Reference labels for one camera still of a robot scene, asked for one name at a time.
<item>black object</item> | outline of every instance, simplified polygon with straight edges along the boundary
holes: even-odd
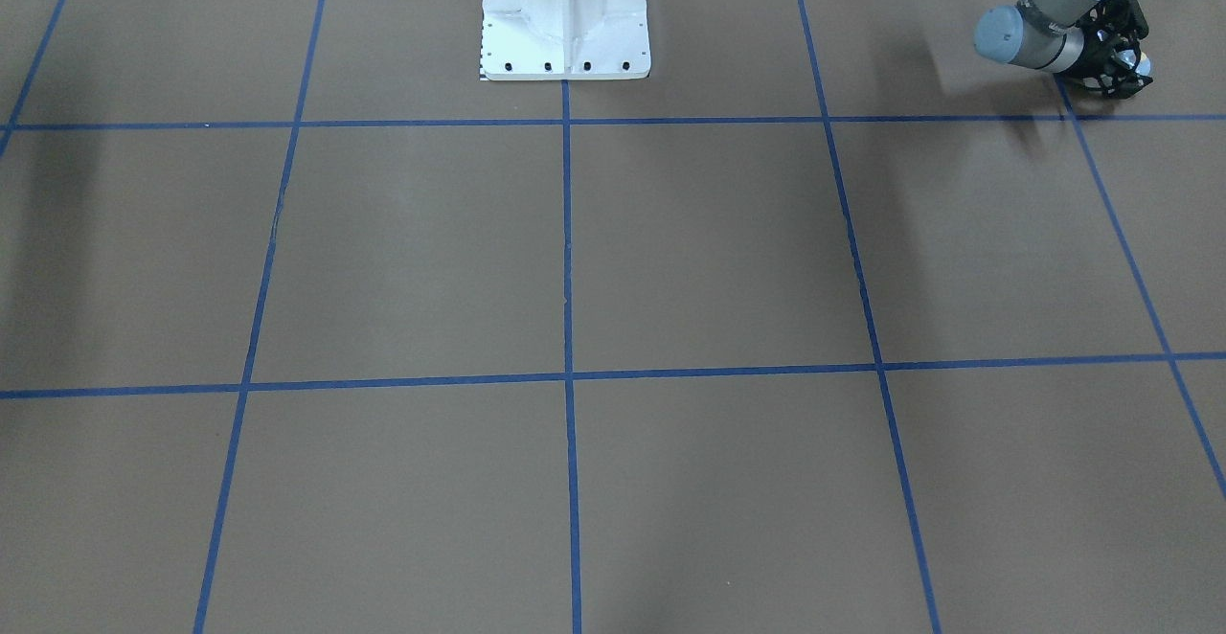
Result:
[[[1085,49],[1057,76],[1103,98],[1130,98],[1154,83],[1151,76],[1137,74],[1141,40],[1149,36],[1149,22],[1137,0],[1100,1],[1078,20],[1076,28],[1085,36]],[[1132,63],[1121,56],[1127,50]]]

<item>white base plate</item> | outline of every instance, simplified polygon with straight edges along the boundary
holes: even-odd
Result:
[[[564,66],[562,42],[531,32],[521,20],[483,20],[482,81],[618,81],[651,74],[647,18],[608,20],[579,40],[575,58],[574,67]]]

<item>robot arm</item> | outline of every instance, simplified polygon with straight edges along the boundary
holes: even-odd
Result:
[[[1046,71],[1107,98],[1152,83],[1140,50],[1149,34],[1137,0],[1019,0],[980,20],[975,49],[994,61]]]

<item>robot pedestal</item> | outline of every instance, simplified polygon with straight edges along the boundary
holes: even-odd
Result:
[[[647,0],[483,0],[481,76],[490,81],[644,78]]]

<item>floor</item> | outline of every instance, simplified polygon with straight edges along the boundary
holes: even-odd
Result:
[[[1222,632],[1226,0],[1011,1],[0,0],[0,632]]]

